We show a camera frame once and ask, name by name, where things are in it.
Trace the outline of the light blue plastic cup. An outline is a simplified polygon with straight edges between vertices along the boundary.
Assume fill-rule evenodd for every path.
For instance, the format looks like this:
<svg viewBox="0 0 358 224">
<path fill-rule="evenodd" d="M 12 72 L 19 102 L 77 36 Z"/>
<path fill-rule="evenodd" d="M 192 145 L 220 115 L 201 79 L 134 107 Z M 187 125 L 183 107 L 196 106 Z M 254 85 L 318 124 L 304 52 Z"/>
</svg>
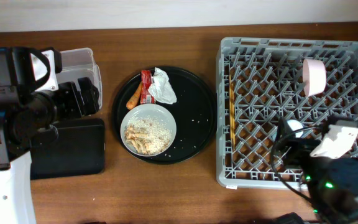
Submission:
<svg viewBox="0 0 358 224">
<path fill-rule="evenodd" d="M 298 129 L 302 129 L 304 128 L 303 124 L 300 123 L 299 121 L 295 120 L 295 119 L 289 119 L 287 120 L 287 124 L 289 125 L 289 127 L 291 128 L 292 131 L 296 131 Z M 295 136 L 297 138 L 301 138 L 303 135 L 303 131 L 296 133 Z"/>
</svg>

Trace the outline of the pink bowl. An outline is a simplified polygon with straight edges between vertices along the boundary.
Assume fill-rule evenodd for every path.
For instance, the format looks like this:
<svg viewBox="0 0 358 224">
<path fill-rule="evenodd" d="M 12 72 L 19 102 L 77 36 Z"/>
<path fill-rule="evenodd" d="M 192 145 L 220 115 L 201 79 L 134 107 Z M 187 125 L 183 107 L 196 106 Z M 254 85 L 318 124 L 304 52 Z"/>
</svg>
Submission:
<svg viewBox="0 0 358 224">
<path fill-rule="evenodd" d="M 302 79 L 306 97 L 320 94 L 326 88 L 326 67 L 323 61 L 304 59 Z"/>
</svg>

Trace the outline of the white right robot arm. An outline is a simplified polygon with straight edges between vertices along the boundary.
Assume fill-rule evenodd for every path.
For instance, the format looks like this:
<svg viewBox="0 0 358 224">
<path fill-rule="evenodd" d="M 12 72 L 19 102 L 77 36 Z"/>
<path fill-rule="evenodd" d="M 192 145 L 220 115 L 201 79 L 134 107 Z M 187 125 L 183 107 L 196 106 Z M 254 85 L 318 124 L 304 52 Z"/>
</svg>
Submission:
<svg viewBox="0 0 358 224">
<path fill-rule="evenodd" d="M 293 130 L 281 118 L 270 155 L 282 153 L 287 169 L 300 169 L 308 195 L 296 190 L 325 223 L 358 223 L 358 158 L 347 157 L 358 135 L 351 118 Z"/>
</svg>

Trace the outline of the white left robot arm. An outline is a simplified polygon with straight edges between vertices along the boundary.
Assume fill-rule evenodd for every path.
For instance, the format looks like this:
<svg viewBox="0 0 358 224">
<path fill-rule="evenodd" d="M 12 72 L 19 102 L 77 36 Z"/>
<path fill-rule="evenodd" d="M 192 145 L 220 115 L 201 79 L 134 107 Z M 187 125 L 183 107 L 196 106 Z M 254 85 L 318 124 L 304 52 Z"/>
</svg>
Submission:
<svg viewBox="0 0 358 224">
<path fill-rule="evenodd" d="M 55 123 L 95 114 L 100 80 L 88 77 L 59 83 L 50 90 L 0 81 L 0 223 L 35 223 L 30 189 L 30 152 L 41 134 L 60 137 Z"/>
</svg>

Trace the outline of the grey dishwasher rack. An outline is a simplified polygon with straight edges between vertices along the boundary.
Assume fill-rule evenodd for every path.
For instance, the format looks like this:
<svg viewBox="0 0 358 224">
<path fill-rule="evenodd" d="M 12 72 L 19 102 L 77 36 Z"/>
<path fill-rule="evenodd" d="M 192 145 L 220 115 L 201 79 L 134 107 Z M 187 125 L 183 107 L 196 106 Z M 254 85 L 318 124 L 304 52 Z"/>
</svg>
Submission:
<svg viewBox="0 0 358 224">
<path fill-rule="evenodd" d="M 303 61 L 323 61 L 326 88 L 306 97 Z M 229 121 L 229 74 L 234 87 L 235 148 Z M 358 42 L 226 37 L 216 57 L 218 125 L 216 179 L 226 188 L 299 187 L 302 171 L 270 155 L 280 118 L 307 128 L 330 116 L 358 122 Z M 350 157 L 358 157 L 358 137 Z"/>
</svg>

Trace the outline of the clear plastic bin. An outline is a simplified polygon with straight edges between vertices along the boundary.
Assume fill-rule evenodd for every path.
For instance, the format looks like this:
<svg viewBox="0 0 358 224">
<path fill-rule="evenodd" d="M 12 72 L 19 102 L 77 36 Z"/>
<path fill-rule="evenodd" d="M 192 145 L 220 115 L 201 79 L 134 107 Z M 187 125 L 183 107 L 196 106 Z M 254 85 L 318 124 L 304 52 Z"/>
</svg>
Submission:
<svg viewBox="0 0 358 224">
<path fill-rule="evenodd" d="M 80 90 L 78 84 L 79 78 L 87 77 L 98 89 L 98 105 L 103 106 L 103 85 L 99 66 L 96 64 L 93 51 L 90 48 L 73 49 L 61 51 L 62 71 L 56 74 L 58 84 L 65 82 L 75 82 L 77 90 Z"/>
</svg>

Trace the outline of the black rectangular bin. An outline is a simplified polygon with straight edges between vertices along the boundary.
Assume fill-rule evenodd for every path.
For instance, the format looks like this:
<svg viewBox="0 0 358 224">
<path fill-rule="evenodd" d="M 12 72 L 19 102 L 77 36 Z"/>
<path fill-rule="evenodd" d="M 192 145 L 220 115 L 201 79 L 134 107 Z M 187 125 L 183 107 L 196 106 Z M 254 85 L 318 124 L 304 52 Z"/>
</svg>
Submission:
<svg viewBox="0 0 358 224">
<path fill-rule="evenodd" d="M 98 174 L 105 166 L 105 123 L 76 119 L 57 123 L 32 140 L 30 178 Z"/>
</svg>

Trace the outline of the orange carrot piece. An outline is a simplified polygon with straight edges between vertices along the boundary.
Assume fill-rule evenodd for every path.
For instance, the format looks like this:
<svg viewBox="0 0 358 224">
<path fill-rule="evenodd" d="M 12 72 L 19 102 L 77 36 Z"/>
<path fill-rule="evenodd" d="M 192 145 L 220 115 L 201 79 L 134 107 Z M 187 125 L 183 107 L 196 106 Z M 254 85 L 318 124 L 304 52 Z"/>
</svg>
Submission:
<svg viewBox="0 0 358 224">
<path fill-rule="evenodd" d="M 126 103 L 127 109 L 132 110 L 137 106 L 141 93 L 142 93 L 142 82 L 139 83 L 139 86 L 137 87 L 135 93 L 131 96 L 129 101 Z"/>
</svg>

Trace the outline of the red snack wrapper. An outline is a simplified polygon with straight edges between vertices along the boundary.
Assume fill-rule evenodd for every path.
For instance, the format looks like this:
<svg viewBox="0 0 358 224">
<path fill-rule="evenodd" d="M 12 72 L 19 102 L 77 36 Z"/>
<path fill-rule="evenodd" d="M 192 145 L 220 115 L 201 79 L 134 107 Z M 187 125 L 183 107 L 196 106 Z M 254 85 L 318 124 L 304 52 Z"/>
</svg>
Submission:
<svg viewBox="0 0 358 224">
<path fill-rule="evenodd" d="M 155 103 L 155 98 L 149 93 L 149 87 L 152 84 L 152 74 L 150 70 L 141 71 L 142 89 L 140 96 L 141 104 Z"/>
</svg>

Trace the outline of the grey plate with food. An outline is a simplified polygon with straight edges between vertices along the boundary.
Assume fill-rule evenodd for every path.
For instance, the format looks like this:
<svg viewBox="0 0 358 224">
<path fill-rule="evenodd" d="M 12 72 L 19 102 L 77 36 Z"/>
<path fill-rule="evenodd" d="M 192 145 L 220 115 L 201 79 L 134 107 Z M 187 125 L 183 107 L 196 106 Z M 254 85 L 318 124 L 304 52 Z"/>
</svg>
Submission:
<svg viewBox="0 0 358 224">
<path fill-rule="evenodd" d="M 121 122 L 119 134 L 126 149 L 141 157 L 157 156 L 174 142 L 175 118 L 163 106 L 143 104 L 130 110 Z"/>
</svg>

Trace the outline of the crumpled white napkin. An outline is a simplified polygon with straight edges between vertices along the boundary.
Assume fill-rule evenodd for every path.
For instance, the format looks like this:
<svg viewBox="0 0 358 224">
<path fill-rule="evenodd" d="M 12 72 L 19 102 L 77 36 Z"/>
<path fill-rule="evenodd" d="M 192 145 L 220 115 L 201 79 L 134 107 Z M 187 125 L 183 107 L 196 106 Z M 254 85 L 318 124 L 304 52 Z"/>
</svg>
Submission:
<svg viewBox="0 0 358 224">
<path fill-rule="evenodd" d="M 167 73 L 158 67 L 154 69 L 148 92 L 159 103 L 172 105 L 177 102 L 177 96 L 169 82 Z"/>
</svg>

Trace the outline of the round black tray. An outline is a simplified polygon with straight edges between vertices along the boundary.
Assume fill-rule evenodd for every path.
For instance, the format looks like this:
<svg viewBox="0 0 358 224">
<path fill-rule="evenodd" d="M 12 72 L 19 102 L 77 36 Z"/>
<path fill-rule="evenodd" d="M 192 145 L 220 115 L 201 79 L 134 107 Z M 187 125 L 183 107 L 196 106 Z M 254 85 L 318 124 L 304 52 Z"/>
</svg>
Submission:
<svg viewBox="0 0 358 224">
<path fill-rule="evenodd" d="M 217 128 L 217 103 L 209 86 L 194 73 L 173 66 L 159 68 L 167 73 L 177 96 L 172 105 L 159 104 L 175 118 L 177 134 L 163 154 L 151 157 L 130 154 L 145 162 L 169 165 L 197 155 L 209 144 Z"/>
</svg>

